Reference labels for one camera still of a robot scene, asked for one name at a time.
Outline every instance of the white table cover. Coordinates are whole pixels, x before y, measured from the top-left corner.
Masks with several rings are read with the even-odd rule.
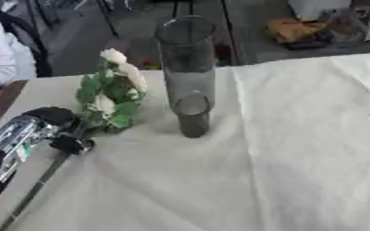
[[[370,230],[370,54],[217,70],[209,134],[183,137],[160,71],[141,122],[73,157],[9,229]],[[0,124],[76,109],[80,78],[30,81]],[[36,149],[0,196],[0,224],[51,163]]]

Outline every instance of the silver object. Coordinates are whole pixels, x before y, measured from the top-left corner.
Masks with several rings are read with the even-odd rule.
[[[0,151],[5,152],[5,157],[0,167],[0,182],[6,182],[14,174],[34,145],[54,138],[61,129],[29,115],[19,115],[1,127]]]

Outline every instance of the clear glass vase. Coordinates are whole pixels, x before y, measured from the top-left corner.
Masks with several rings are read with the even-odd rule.
[[[189,15],[162,24],[156,32],[170,106],[181,131],[191,138],[208,131],[215,105],[215,30],[210,21]]]

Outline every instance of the gray floor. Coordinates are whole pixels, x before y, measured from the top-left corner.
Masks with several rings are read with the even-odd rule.
[[[195,1],[194,14],[216,22],[215,43],[231,44],[221,0]],[[289,51],[275,43],[264,32],[267,20],[291,15],[287,0],[226,0],[233,25],[236,55],[233,64],[255,64],[272,60],[308,58],[318,56],[370,52],[370,42],[356,46],[330,46],[315,51]],[[60,11],[62,22],[53,31],[42,30],[43,39],[51,50],[51,62],[55,75],[67,76],[96,70],[98,54],[105,48],[116,48],[127,54],[129,60],[141,66],[143,59],[159,64],[158,50],[153,33],[156,26],[171,18],[173,3],[150,5],[142,12],[130,12],[116,0],[111,13],[119,37],[112,36],[95,0],[83,7],[83,16],[71,9]],[[178,13],[187,14],[187,4],[180,4]]]

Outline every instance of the white flower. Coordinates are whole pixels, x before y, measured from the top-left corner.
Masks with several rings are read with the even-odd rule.
[[[112,71],[111,69],[108,69],[108,70],[106,71],[106,77],[107,77],[107,78],[112,78],[114,75],[115,75],[115,74],[114,74],[114,71]]]
[[[116,65],[121,65],[127,62],[127,57],[113,48],[102,51],[101,57],[109,62],[115,63]]]
[[[133,83],[134,87],[142,92],[147,90],[147,82],[140,70],[130,63],[119,65],[119,71],[123,72]]]
[[[110,98],[105,96],[104,94],[99,94],[95,98],[94,107],[102,111],[104,113],[104,116],[110,116],[115,112],[115,103]]]
[[[132,100],[136,100],[136,99],[139,99],[139,92],[132,88],[130,89],[128,92],[127,92],[127,95],[129,95],[129,97],[132,99]]]

